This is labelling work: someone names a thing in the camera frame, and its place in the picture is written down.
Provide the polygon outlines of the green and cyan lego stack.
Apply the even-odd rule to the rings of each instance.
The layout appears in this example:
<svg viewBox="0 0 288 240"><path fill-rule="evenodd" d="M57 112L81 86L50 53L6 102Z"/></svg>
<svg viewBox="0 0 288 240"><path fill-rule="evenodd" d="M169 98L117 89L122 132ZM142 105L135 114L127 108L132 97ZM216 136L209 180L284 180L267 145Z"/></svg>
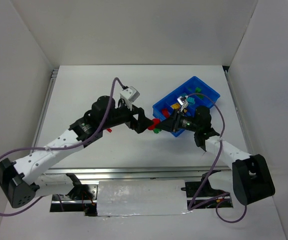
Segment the green and cyan lego stack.
<svg viewBox="0 0 288 240"><path fill-rule="evenodd" d="M195 99L194 99L193 97L188 97L188 98L187 98L187 103L188 103L189 105L194 105L194 104L195 104Z"/></svg>

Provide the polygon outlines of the green curved lego piece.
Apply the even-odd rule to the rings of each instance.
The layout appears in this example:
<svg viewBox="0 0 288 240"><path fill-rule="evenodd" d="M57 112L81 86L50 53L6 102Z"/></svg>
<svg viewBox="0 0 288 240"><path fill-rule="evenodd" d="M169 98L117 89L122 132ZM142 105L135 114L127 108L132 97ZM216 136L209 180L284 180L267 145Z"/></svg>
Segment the green curved lego piece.
<svg viewBox="0 0 288 240"><path fill-rule="evenodd" d="M159 132L161 132L161 130L158 129L158 128L155 128L155 129L153 129L153 132L154 132L155 134L158 134Z"/></svg>

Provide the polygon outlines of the orange yellow lego brick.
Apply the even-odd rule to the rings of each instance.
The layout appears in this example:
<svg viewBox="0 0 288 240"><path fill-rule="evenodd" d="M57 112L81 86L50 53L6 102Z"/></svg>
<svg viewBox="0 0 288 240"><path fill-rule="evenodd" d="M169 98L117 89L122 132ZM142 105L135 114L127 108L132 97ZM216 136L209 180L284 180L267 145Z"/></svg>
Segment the orange yellow lego brick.
<svg viewBox="0 0 288 240"><path fill-rule="evenodd" d="M180 109L181 108L181 105L177 102L177 103L174 103L171 105L171 108L176 110L176 109Z"/></svg>

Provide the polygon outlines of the red rectangular lego brick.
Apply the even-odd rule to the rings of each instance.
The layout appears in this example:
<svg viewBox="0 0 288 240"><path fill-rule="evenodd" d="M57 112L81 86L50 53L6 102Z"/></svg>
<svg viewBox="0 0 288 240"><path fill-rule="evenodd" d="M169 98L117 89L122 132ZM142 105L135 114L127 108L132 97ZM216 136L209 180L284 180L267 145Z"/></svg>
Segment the red rectangular lego brick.
<svg viewBox="0 0 288 240"><path fill-rule="evenodd" d="M168 118L168 117L170 116L170 114L169 114L169 112L168 112L168 110L167 110L166 108L163 108L163 109L161 110L161 113L162 113L162 115L163 115L165 118Z"/></svg>

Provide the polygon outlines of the red oval lego piece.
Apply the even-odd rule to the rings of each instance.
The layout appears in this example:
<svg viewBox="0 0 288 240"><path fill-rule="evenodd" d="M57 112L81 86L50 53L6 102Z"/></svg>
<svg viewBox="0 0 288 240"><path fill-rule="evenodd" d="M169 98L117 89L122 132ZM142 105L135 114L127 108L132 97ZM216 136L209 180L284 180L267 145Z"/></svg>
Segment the red oval lego piece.
<svg viewBox="0 0 288 240"><path fill-rule="evenodd" d="M158 118L152 119L152 124L147 128L147 130L153 131L156 128L156 125L159 124L161 121Z"/></svg>

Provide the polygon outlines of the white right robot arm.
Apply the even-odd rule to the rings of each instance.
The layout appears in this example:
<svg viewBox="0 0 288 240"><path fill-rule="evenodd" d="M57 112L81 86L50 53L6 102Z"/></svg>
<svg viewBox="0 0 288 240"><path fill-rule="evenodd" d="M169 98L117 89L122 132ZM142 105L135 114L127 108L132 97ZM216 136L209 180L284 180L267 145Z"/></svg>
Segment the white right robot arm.
<svg viewBox="0 0 288 240"><path fill-rule="evenodd" d="M174 111L156 125L160 130L174 133L187 130L194 133L196 146L205 152L219 154L230 172L210 171L207 177L213 189L233 193L244 206L271 197L276 193L266 159L260 155L244 152L225 141L211 125L210 109L199 106L194 116L185 116Z"/></svg>

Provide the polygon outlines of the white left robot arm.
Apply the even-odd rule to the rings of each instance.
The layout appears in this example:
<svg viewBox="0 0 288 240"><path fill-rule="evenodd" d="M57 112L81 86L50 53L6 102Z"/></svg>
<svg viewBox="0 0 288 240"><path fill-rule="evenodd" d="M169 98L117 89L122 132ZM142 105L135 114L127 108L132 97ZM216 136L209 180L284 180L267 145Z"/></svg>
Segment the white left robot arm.
<svg viewBox="0 0 288 240"><path fill-rule="evenodd" d="M76 120L62 135L33 153L10 161L0 162L0 187L13 208L28 204L41 190L37 179L67 156L83 150L103 136L103 131L126 124L140 134L153 125L141 107L128 107L124 99L118 102L101 96L83 117Z"/></svg>

